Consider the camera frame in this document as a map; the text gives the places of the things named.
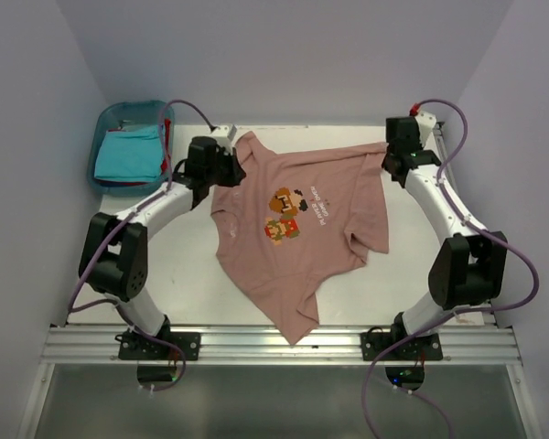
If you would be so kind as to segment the pink t shirt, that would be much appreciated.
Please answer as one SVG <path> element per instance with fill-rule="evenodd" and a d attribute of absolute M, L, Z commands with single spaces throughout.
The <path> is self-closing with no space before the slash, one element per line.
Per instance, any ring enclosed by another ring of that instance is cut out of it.
<path fill-rule="evenodd" d="M 295 345 L 319 325 L 330 277 L 389 251 L 384 142 L 278 154 L 248 132 L 236 143 L 246 176 L 216 187 L 217 259 L 235 286 Z"/>

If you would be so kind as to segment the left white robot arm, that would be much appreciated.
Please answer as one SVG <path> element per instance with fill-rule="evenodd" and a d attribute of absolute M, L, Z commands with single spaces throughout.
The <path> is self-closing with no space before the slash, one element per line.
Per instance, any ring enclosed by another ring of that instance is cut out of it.
<path fill-rule="evenodd" d="M 68 312 L 82 310 L 74 304 L 87 284 L 115 306 L 140 336 L 139 347 L 148 357 L 165 357 L 172 347 L 170 321 L 145 289 L 148 243 L 172 220 L 195 209 L 212 187 L 236 187 L 244 178 L 229 134 L 214 130 L 193 137 L 187 157 L 157 191 L 115 215 L 99 212 L 91 218 Z"/>

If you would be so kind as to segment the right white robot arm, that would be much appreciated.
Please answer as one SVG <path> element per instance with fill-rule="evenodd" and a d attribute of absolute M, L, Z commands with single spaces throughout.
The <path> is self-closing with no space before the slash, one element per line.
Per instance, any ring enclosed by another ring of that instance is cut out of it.
<path fill-rule="evenodd" d="M 426 112 L 385 121 L 382 168 L 416 201 L 440 244 L 428 292 L 391 325 L 389 347 L 400 359 L 411 358 L 422 347 L 421 337 L 436 332 L 427 328 L 430 323 L 498 297 L 506 263 L 506 248 L 470 227 L 473 216 L 439 171 L 442 161 L 425 147 L 435 126 Z"/>

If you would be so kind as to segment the teal plastic bin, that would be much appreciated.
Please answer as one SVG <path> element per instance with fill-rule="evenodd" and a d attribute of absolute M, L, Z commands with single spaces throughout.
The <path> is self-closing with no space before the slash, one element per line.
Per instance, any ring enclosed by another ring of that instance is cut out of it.
<path fill-rule="evenodd" d="M 175 114 L 162 101 L 118 102 L 99 116 L 87 181 L 100 194 L 144 197 L 166 180 Z"/>

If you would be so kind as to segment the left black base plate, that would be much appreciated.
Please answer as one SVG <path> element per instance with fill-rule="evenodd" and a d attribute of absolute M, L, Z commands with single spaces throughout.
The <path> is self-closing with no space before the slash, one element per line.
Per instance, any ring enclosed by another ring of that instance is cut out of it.
<path fill-rule="evenodd" d="M 198 332 L 168 332 L 161 338 L 144 337 L 126 330 L 117 334 L 118 358 L 121 360 L 182 360 L 199 358 L 201 334 Z"/>

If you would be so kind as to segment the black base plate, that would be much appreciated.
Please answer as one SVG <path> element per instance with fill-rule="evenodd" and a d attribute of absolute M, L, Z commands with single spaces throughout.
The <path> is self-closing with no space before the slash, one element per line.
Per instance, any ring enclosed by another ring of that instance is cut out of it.
<path fill-rule="evenodd" d="M 361 355 L 364 361 L 381 357 L 383 361 L 439 361 L 444 358 L 438 334 L 416 337 L 402 342 L 402 334 L 394 328 L 371 327 L 360 333 Z"/>
<path fill-rule="evenodd" d="M 199 358 L 201 334 L 198 332 L 168 332 L 161 338 L 144 337 L 126 330 L 117 334 L 118 358 L 121 360 L 182 360 Z"/>

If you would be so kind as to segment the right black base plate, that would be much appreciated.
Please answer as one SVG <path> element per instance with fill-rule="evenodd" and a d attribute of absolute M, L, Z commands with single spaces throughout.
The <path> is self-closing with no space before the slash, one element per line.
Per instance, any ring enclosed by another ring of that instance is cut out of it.
<path fill-rule="evenodd" d="M 360 333 L 361 355 L 364 361 L 381 357 L 383 361 L 439 361 L 444 358 L 438 334 L 416 337 L 402 342 L 402 334 L 394 328 L 371 327 Z"/>

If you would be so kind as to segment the aluminium rail frame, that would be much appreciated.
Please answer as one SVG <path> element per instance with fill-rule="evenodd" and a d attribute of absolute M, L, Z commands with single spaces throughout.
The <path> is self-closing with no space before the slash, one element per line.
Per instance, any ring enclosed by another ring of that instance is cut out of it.
<path fill-rule="evenodd" d="M 174 326 L 175 332 L 199 335 L 196 365 L 364 366 L 362 326 L 322 326 L 291 346 L 274 327 Z M 70 325 L 51 328 L 43 364 L 118 364 L 120 325 Z M 510 329 L 449 326 L 439 332 L 438 349 L 445 366 L 520 365 L 521 354 Z"/>

